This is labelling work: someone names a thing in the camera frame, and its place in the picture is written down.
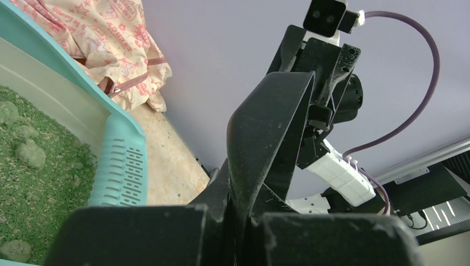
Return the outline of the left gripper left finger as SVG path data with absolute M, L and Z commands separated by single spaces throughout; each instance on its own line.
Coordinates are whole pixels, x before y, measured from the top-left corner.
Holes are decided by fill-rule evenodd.
M 61 226 L 45 265 L 231 265 L 229 168 L 187 205 L 84 207 Z

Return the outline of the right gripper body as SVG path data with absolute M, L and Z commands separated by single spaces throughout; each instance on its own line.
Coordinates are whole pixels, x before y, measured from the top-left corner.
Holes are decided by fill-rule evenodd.
M 362 106 L 362 84 L 353 73 L 361 50 L 321 40 L 301 27 L 290 25 L 268 72 L 314 72 L 308 123 L 316 129 L 356 118 Z

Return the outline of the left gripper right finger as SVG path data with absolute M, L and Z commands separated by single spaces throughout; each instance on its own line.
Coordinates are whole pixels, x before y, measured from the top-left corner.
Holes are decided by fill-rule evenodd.
M 300 214 L 262 186 L 251 216 L 252 265 L 424 265 L 403 222 L 376 214 Z

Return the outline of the black litter scoop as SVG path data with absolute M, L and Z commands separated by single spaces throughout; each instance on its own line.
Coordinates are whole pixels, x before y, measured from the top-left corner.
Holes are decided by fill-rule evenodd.
M 249 213 L 314 72 L 266 75 L 232 114 L 227 159 L 236 231 L 244 234 Z

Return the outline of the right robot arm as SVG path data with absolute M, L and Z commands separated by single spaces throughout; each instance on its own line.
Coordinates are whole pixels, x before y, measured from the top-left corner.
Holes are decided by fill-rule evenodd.
M 362 106 L 362 84 L 353 73 L 359 55 L 356 47 L 317 39 L 306 29 L 290 25 L 268 69 L 269 74 L 288 73 L 295 80 L 301 76 L 306 80 L 266 185 L 286 198 L 295 168 L 329 185 L 323 193 L 289 200 L 288 205 L 298 212 L 350 212 L 382 201 L 377 213 L 390 214 L 385 189 L 326 139 L 335 124 L 356 118 Z

